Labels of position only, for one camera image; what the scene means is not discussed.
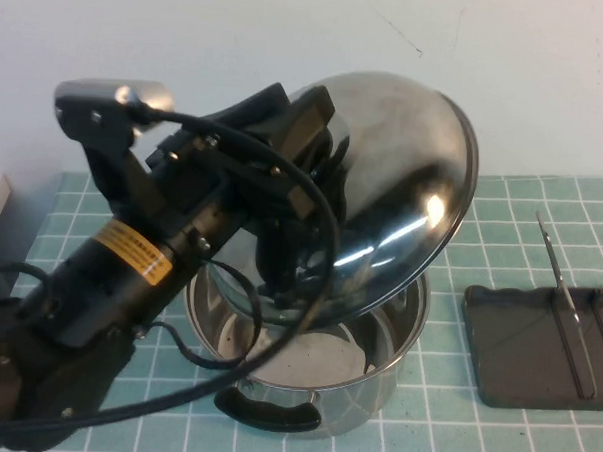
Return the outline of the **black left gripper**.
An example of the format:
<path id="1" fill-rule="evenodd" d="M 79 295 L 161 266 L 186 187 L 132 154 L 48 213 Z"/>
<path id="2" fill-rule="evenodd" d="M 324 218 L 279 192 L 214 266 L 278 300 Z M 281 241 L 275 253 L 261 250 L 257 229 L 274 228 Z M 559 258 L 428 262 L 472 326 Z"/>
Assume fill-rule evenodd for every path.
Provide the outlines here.
<path id="1" fill-rule="evenodd" d="M 208 116 L 152 106 L 149 118 L 179 125 L 147 163 L 164 203 L 146 215 L 165 235 L 194 223 L 214 198 L 225 213 L 240 214 L 261 245 L 313 241 L 322 225 L 311 185 L 336 214 L 346 213 L 346 174 L 328 174 L 345 158 L 350 135 L 332 132 L 335 112 L 324 87 L 298 98 L 280 84 Z"/>

